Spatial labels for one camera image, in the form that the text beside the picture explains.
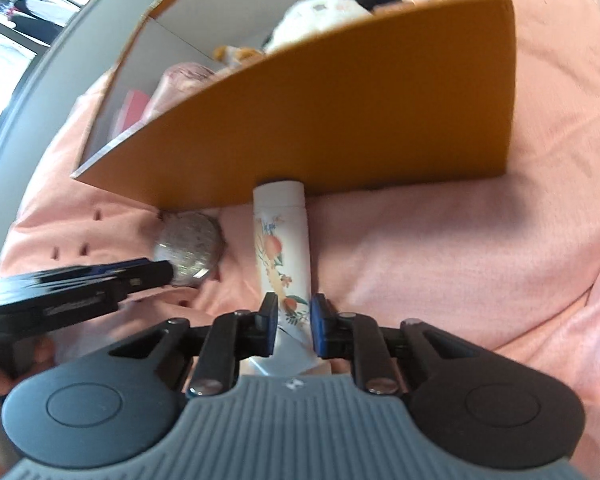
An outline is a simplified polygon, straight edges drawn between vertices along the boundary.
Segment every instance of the black round knob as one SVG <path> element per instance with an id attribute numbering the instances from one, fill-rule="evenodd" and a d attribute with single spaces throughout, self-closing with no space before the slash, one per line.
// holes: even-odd
<path id="1" fill-rule="evenodd" d="M 61 388 L 46 403 L 46 411 L 53 420 L 70 428 L 103 424 L 116 416 L 121 407 L 122 398 L 116 390 L 95 383 Z"/>
<path id="2" fill-rule="evenodd" d="M 464 400 L 469 413 L 492 428 L 515 428 L 540 413 L 540 403 L 511 384 L 486 384 L 469 392 Z"/>

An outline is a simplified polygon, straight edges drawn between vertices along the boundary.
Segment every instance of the open box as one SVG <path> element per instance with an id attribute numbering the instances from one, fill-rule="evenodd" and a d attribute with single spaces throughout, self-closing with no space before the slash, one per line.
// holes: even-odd
<path id="1" fill-rule="evenodd" d="M 435 0 L 285 48 L 109 141 L 131 89 L 260 46 L 298 0 L 159 0 L 123 52 L 74 177 L 164 210 L 251 201 L 266 181 L 309 194 L 498 176 L 515 85 L 511 0 Z"/>

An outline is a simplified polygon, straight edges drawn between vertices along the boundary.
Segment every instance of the pink blanket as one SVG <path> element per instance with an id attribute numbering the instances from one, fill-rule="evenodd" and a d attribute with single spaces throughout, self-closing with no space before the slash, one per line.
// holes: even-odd
<path id="1" fill-rule="evenodd" d="M 419 317 L 565 381 L 588 417 L 573 463 L 600 479 L 600 10 L 593 0 L 514 4 L 507 175 L 312 199 L 315 290 L 387 326 Z M 152 254 L 156 211 L 68 176 L 102 87 L 78 101 L 40 162 L 2 275 Z M 256 308 L 251 206 L 219 219 L 228 242 L 219 282 L 158 291 L 67 329 L 59 358 L 167 317 L 201 324 Z"/>

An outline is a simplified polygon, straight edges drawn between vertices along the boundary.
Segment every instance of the hand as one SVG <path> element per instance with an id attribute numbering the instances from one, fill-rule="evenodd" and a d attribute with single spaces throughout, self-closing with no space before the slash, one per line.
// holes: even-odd
<path id="1" fill-rule="evenodd" d="M 36 344 L 36 349 L 33 354 L 33 366 L 22 377 L 16 380 L 11 379 L 7 374 L 0 370 L 0 396 L 8 394 L 11 389 L 23 381 L 24 379 L 31 377 L 32 375 L 39 374 L 48 368 L 54 366 L 54 355 L 56 353 L 56 346 L 53 340 L 48 337 L 42 337 Z"/>

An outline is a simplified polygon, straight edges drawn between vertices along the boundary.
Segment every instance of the white bottle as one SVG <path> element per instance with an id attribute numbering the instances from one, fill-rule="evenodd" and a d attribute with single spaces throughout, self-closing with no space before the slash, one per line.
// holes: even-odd
<path id="1" fill-rule="evenodd" d="M 300 374 L 321 362 L 313 352 L 309 323 L 311 264 L 304 185 L 287 180 L 258 186 L 253 190 L 253 209 L 261 292 L 278 295 L 278 334 L 282 330 L 295 339 L 278 336 L 273 357 L 256 358 L 254 364 L 261 373 L 278 375 L 280 361 L 285 363 L 283 374 Z"/>

